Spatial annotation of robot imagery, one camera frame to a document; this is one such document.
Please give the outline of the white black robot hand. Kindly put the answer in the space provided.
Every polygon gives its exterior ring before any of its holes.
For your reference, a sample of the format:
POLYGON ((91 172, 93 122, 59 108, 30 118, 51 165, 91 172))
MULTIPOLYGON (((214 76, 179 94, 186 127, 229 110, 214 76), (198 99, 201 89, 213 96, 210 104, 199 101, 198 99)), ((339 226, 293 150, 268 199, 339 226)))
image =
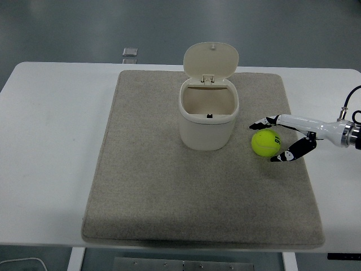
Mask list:
POLYGON ((294 161, 314 150, 317 141, 327 139, 338 147, 346 147, 347 139, 345 132, 347 121, 325 123, 319 120, 308 119, 293 115, 268 116, 253 123, 249 128, 262 130, 272 126, 283 126, 298 131, 305 136, 288 147, 278 156, 273 156, 271 162, 294 161))

